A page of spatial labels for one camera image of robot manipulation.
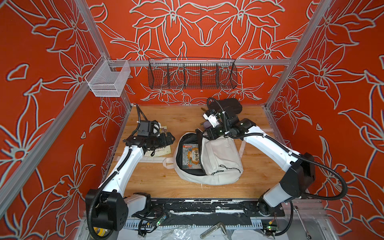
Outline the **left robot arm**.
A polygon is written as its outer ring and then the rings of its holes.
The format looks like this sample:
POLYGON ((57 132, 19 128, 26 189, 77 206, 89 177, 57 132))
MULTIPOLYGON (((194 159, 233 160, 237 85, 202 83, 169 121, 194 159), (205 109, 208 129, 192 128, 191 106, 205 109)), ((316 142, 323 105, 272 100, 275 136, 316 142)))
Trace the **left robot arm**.
POLYGON ((126 146, 118 164, 97 189, 86 194, 87 224, 94 240, 107 240, 123 228, 128 217, 150 206, 149 194, 135 193, 125 199, 126 186, 146 151, 170 146, 174 141, 171 133, 131 135, 123 140, 126 146))

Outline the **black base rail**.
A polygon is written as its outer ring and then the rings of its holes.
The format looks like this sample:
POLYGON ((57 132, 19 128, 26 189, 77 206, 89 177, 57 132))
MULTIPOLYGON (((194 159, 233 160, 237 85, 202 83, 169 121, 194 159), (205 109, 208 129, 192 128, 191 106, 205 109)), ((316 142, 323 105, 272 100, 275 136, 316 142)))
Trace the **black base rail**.
POLYGON ((183 198, 153 198, 150 208, 156 209, 149 218, 165 214, 244 214, 246 217, 263 218, 258 209, 257 199, 183 199, 183 198))

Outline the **yellow tape roll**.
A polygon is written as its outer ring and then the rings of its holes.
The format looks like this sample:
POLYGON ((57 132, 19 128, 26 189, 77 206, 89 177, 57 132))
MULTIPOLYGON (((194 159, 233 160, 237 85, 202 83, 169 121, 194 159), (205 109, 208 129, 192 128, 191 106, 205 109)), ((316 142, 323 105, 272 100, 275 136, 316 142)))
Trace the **yellow tape roll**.
POLYGON ((94 228, 94 231, 99 236, 103 236, 105 234, 105 230, 104 229, 94 228))

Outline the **green China history book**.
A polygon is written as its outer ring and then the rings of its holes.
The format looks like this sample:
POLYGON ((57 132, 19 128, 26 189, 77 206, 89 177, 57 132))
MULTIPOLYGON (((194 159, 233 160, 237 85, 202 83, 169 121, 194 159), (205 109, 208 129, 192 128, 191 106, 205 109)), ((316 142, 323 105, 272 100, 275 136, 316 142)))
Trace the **green China history book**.
POLYGON ((160 135, 150 137, 146 142, 145 157, 160 157, 171 153, 171 145, 174 143, 175 137, 168 132, 167 126, 160 128, 160 135))

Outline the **black hard zip case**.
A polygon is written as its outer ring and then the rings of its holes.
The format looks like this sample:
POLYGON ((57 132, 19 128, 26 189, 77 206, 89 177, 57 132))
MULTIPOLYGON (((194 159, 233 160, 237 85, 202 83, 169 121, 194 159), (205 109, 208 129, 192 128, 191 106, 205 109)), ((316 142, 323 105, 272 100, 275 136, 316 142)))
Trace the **black hard zip case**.
POLYGON ((209 107, 210 110, 216 111, 216 112, 222 112, 221 111, 221 107, 222 107, 224 111, 228 111, 232 115, 238 115, 243 110, 243 106, 235 98, 217 100, 216 102, 210 100, 207 102, 207 106, 209 107))

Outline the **white canvas backpack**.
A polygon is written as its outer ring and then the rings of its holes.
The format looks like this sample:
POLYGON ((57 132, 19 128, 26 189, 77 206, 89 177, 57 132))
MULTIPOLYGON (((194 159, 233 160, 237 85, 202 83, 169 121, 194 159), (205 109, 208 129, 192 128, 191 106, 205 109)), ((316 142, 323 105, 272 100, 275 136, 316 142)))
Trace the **white canvas backpack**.
POLYGON ((237 149, 235 140, 220 137, 216 140, 203 139, 199 147, 201 170, 182 169, 183 144, 198 144, 196 133, 185 133, 180 138, 172 157, 144 157, 141 163, 161 163, 166 169, 174 169, 185 181, 211 186, 235 183, 244 172, 242 156, 245 141, 237 149))

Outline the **silver wrench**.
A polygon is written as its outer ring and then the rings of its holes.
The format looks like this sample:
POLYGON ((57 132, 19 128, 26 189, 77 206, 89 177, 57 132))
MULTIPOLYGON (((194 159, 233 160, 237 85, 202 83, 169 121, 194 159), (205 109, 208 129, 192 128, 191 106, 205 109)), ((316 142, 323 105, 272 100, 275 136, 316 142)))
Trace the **silver wrench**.
POLYGON ((304 220, 303 220, 303 218, 302 218, 302 215, 301 215, 300 212, 299 212, 299 208, 298 208, 298 206, 294 205, 294 211, 297 213, 298 218, 299 218, 299 221, 301 222, 301 224, 302 224, 302 226, 303 226, 303 229, 304 229, 304 231, 305 231, 305 233, 306 233, 306 238, 307 238, 307 240, 311 240, 311 239, 312 239, 312 236, 311 236, 311 234, 309 233, 308 228, 307 228, 307 226, 306 226, 305 223, 304 223, 304 220))

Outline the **grey mythology story book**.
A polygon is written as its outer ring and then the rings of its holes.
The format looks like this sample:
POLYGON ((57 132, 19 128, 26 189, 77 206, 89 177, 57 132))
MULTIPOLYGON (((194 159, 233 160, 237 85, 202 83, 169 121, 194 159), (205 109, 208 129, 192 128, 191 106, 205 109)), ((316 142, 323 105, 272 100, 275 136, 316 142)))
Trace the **grey mythology story book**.
POLYGON ((183 144, 182 147, 182 169, 201 170, 200 153, 198 144, 183 144))

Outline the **grey angled metal bracket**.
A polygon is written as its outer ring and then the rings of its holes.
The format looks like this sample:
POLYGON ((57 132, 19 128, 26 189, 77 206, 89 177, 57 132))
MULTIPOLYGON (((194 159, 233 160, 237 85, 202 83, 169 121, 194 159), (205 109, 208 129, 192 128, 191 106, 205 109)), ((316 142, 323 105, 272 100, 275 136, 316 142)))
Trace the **grey angled metal bracket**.
POLYGON ((200 238, 203 240, 205 239, 207 236, 209 236, 210 234, 212 234, 213 232, 217 231, 217 230, 221 230, 222 233, 226 236, 227 235, 227 229, 225 227, 225 225, 222 223, 222 222, 219 222, 217 224, 215 224, 214 226, 210 227, 209 229, 207 229, 205 232, 203 232, 201 235, 200 235, 200 238))

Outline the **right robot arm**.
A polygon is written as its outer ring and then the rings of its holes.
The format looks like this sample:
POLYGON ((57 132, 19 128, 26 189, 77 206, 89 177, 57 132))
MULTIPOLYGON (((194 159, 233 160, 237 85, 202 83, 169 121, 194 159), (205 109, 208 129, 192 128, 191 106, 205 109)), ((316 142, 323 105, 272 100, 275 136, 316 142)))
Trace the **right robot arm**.
POLYGON ((314 199, 335 201, 347 195, 348 186, 343 177, 335 170, 315 162, 312 155, 301 154, 294 151, 273 137, 269 136, 260 127, 249 119, 234 121, 228 120, 225 114, 203 115, 204 134, 209 140, 219 137, 229 137, 233 140, 240 139, 256 147, 272 159, 285 172, 278 184, 267 190, 258 199, 258 210, 261 215, 269 216, 280 203, 287 203, 293 199, 305 196, 314 199), (335 196, 319 196, 306 192, 307 188, 315 181, 315 168, 319 167, 333 175, 341 184, 339 194, 335 196))

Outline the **grey fabric pouch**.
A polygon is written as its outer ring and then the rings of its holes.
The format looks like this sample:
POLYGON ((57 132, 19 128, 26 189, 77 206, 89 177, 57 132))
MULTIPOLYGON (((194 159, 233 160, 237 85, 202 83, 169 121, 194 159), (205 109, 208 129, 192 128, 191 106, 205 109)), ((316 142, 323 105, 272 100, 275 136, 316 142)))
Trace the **grey fabric pouch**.
POLYGON ((205 129, 208 129, 208 128, 212 127, 212 124, 209 121, 205 121, 203 123, 203 126, 204 126, 205 129))

